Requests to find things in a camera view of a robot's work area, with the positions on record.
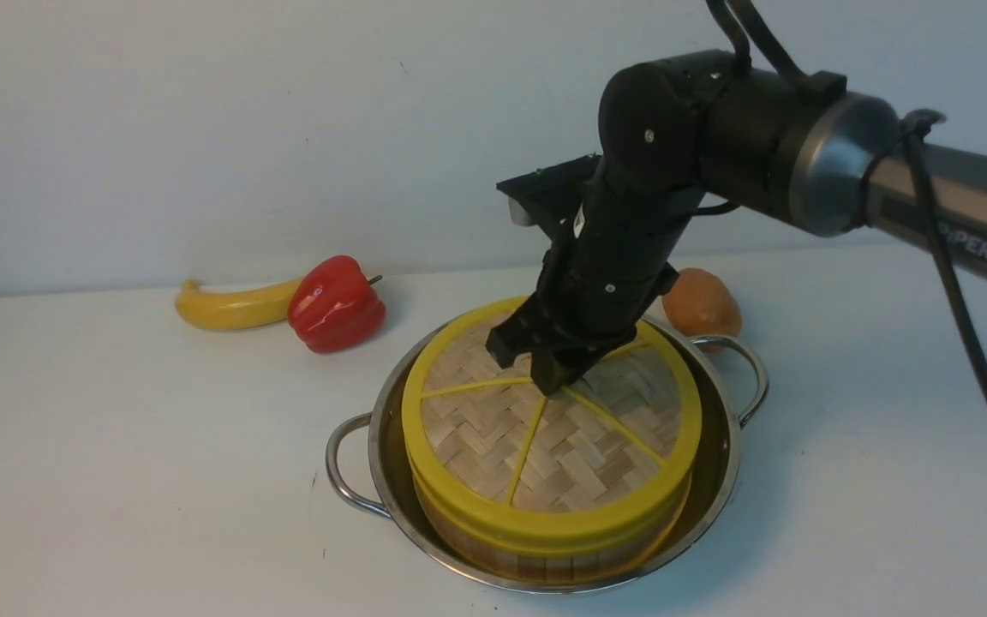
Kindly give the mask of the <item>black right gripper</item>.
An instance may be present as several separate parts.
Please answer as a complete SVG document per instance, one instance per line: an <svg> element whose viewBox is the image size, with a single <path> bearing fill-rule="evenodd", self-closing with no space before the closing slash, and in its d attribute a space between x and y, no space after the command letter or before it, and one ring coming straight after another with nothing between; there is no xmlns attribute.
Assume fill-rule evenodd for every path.
<svg viewBox="0 0 987 617"><path fill-rule="evenodd" d="M698 188L590 189L553 238L531 296L490 329L485 347L498 367L531 354L531 379L549 395L631 341L703 196Z"/></svg>

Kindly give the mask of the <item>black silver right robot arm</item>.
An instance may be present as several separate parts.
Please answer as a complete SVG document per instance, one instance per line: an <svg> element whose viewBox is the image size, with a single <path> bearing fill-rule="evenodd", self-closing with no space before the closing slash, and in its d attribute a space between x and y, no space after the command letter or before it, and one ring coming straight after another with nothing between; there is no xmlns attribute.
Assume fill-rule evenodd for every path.
<svg viewBox="0 0 987 617"><path fill-rule="evenodd" d="M987 279L987 156L922 141L939 116L898 117L821 73L810 91L701 51L620 70L598 112L601 152L501 181L517 225L551 239L536 288L486 347L531 356L552 393L630 343L678 274L668 259L705 195L831 238L877 228Z"/></svg>

